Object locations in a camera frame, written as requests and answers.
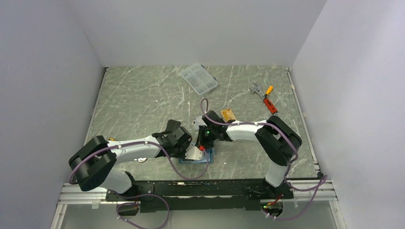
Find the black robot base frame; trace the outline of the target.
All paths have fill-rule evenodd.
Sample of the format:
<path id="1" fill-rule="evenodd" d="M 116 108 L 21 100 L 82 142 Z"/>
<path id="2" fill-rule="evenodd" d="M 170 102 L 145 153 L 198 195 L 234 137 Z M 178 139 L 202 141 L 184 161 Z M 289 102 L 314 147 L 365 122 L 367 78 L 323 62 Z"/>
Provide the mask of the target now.
<path id="1" fill-rule="evenodd" d="M 138 181 L 137 190 L 115 194 L 108 190 L 106 202 L 140 204 L 141 213 L 170 210 L 260 210 L 266 201 L 293 199 L 286 184 L 271 187 L 263 178 L 197 181 Z"/>

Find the silver credit card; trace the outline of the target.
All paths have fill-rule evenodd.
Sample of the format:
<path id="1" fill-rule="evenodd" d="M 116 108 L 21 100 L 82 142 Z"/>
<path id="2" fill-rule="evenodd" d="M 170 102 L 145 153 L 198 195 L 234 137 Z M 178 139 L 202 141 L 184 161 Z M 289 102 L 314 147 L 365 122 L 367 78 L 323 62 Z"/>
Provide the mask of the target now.
<path id="1" fill-rule="evenodd" d="M 205 126 L 205 122 L 202 119 L 202 116 L 198 116 L 195 118 L 195 120 L 192 122 L 194 130 L 198 131 L 200 129 L 200 126 Z"/>

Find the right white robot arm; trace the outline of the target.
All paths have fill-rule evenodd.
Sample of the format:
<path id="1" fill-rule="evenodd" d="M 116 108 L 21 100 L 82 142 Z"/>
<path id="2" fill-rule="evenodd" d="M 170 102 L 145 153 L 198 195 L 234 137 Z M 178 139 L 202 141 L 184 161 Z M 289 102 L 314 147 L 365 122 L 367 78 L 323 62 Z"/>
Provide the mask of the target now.
<path id="1" fill-rule="evenodd" d="M 281 193 L 281 184 L 288 174 L 288 167 L 298 158 L 298 150 L 302 145 L 301 137 L 281 118 L 272 115 L 259 122 L 225 122 L 211 110 L 202 116 L 202 121 L 204 124 L 199 126 L 197 148 L 212 148 L 217 140 L 258 142 L 270 159 L 263 192 L 269 198 L 275 198 Z"/>

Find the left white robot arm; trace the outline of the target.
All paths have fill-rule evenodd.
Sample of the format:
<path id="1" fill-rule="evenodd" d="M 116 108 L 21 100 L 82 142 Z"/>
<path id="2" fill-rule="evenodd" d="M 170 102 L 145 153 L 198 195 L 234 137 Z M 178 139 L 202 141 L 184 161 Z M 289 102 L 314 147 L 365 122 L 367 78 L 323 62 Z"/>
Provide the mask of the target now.
<path id="1" fill-rule="evenodd" d="M 69 183 L 78 184 L 83 192 L 98 187 L 111 189 L 124 200 L 132 200 L 138 189 L 134 177 L 114 166 L 139 158 L 185 158 L 191 140 L 190 132 L 175 120 L 167 122 L 165 131 L 136 140 L 111 141 L 95 136 L 69 159 Z"/>

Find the blue card holder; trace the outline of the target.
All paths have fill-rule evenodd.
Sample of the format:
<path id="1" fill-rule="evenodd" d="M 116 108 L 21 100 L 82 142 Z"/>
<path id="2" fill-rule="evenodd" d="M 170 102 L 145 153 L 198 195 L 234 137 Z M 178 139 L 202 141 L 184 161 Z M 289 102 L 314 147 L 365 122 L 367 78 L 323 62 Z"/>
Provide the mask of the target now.
<path id="1" fill-rule="evenodd" d="M 179 163 L 180 164 L 206 164 L 206 163 L 212 164 L 214 155 L 215 155 L 215 149 L 207 148 L 207 149 L 205 149 L 202 160 L 197 161 L 197 160 L 187 160 L 185 158 L 180 158 Z"/>

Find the orange credit card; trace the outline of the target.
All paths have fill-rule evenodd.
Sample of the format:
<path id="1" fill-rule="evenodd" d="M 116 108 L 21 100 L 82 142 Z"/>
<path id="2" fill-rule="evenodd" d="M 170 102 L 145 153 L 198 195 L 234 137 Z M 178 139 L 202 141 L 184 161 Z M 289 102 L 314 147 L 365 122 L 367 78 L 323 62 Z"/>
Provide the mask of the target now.
<path id="1" fill-rule="evenodd" d="M 221 115 L 223 117 L 223 120 L 226 123 L 233 122 L 236 120 L 236 116 L 234 115 L 233 111 L 231 109 L 224 109 L 221 111 Z"/>

